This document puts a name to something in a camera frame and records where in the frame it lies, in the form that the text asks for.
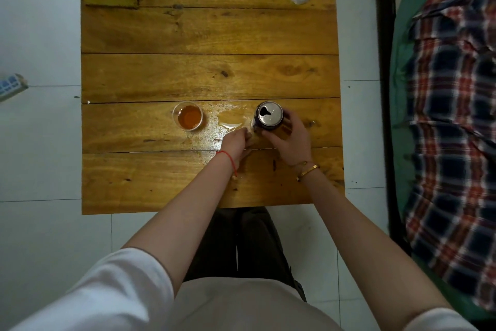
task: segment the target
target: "shirt sleeve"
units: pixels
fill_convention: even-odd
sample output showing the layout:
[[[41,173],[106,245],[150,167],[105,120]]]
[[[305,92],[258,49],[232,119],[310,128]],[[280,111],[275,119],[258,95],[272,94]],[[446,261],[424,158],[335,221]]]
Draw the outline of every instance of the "shirt sleeve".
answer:
[[[477,331],[477,329],[456,311],[438,308],[414,318],[404,331]]]
[[[100,260],[63,297],[12,331],[160,329],[173,303],[164,268],[150,254],[127,248]]]

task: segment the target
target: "plaid shirt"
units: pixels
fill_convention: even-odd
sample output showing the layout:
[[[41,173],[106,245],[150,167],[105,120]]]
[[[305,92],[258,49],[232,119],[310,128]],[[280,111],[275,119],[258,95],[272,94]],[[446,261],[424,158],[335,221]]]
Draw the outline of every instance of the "plaid shirt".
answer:
[[[409,30],[413,252],[496,311],[496,0],[428,0]]]

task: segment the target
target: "black can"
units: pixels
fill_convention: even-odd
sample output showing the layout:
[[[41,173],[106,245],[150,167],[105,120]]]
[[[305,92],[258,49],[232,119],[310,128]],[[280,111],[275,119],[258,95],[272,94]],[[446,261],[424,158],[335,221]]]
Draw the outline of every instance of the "black can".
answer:
[[[275,130],[281,126],[284,112],[281,106],[274,101],[264,101],[255,109],[254,124],[265,130]]]

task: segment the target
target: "white t-shirt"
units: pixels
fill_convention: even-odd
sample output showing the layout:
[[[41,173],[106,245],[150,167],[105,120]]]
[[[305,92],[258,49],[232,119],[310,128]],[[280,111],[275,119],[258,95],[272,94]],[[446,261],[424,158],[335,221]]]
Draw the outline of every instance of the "white t-shirt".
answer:
[[[275,280],[196,279],[184,283],[176,299],[170,281],[151,255],[122,249],[12,330],[341,330],[293,288]],[[476,329],[453,310],[434,309],[416,317],[405,331]]]

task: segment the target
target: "red bracelet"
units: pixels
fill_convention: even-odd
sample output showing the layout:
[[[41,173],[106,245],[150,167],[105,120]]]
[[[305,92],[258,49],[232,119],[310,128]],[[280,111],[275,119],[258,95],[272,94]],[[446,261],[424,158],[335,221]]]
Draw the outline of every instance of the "red bracelet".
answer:
[[[234,163],[234,160],[233,158],[231,157],[231,155],[229,153],[227,153],[226,151],[222,150],[222,151],[217,151],[215,154],[217,153],[221,153],[221,152],[224,152],[228,157],[229,159],[231,160],[231,164],[233,165],[232,168],[234,169],[234,176],[237,177],[238,176],[238,172],[236,171],[236,164]]]

